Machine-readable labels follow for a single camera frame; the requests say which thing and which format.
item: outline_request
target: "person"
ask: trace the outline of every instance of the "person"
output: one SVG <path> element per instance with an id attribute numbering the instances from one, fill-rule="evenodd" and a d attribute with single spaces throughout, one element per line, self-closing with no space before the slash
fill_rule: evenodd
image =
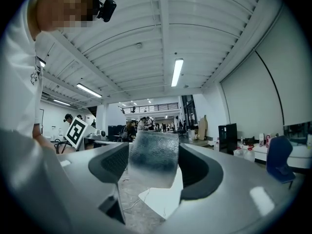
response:
<path id="1" fill-rule="evenodd" d="M 95 120 L 95 119 L 93 120 L 91 126 L 94 127 L 94 128 L 96 128 L 96 120 Z"/>
<path id="2" fill-rule="evenodd" d="M 153 120 L 147 116 L 148 130 L 153 130 Z"/>
<path id="3" fill-rule="evenodd" d="M 40 132 L 39 103 L 43 66 L 36 56 L 35 40 L 42 32 L 70 27 L 75 21 L 92 21 L 98 0 L 25 0 L 7 25 L 0 40 L 0 127 L 32 137 L 42 147 L 55 151 Z M 8 112 L 14 120 L 8 120 Z"/>
<path id="4" fill-rule="evenodd" d="M 167 132 L 167 126 L 166 126 L 165 123 L 162 124 L 162 130 L 163 130 L 164 133 Z"/>
<path id="5" fill-rule="evenodd" d="M 137 124 L 137 130 L 138 131 L 142 131 L 145 129 L 145 126 L 144 126 L 145 121 L 146 121 L 146 117 L 143 117 L 142 119 L 140 119 L 140 121 Z"/>
<path id="6" fill-rule="evenodd" d="M 71 114 L 67 114 L 67 115 L 65 115 L 65 119 L 63 120 L 64 122 L 68 122 L 69 123 L 69 125 L 70 124 L 72 124 L 72 122 L 73 122 L 73 117 L 72 117 L 72 115 Z"/>
<path id="7" fill-rule="evenodd" d="M 136 139 L 137 132 L 135 129 L 136 121 L 132 120 L 127 124 L 127 140 L 133 142 Z"/>

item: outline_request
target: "white pillar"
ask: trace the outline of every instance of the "white pillar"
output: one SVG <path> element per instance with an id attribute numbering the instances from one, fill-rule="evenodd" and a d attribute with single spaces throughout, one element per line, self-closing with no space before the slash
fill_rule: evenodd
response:
<path id="1" fill-rule="evenodd" d="M 107 108 L 108 108 L 107 103 L 97 106 L 97 121 L 96 121 L 96 128 L 104 130 L 106 135 L 108 134 Z"/>

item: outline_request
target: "frosted plastic sheet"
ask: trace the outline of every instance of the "frosted plastic sheet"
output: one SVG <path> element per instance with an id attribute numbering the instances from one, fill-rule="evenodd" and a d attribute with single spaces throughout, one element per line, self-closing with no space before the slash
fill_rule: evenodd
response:
<path id="1" fill-rule="evenodd" d="M 171 188 L 178 153 L 178 135 L 139 131 L 129 153 L 129 175 L 148 187 Z"/>

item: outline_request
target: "railing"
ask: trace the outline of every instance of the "railing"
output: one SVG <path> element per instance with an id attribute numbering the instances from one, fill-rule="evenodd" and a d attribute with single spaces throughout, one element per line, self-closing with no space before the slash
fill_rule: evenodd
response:
<path id="1" fill-rule="evenodd" d="M 151 106 L 139 106 L 139 107 L 126 107 L 121 108 L 121 110 L 125 112 L 125 114 L 133 114 L 133 113 L 147 113 L 147 112 L 157 112 L 163 110 L 173 110 L 179 109 L 178 103 L 169 103 L 169 104 L 158 104 Z"/>

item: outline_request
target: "computer tower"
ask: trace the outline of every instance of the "computer tower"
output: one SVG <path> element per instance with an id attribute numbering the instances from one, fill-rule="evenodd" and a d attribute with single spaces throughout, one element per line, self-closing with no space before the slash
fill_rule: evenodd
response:
<path id="1" fill-rule="evenodd" d="M 236 123 L 219 126 L 220 152 L 233 155 L 237 149 Z"/>

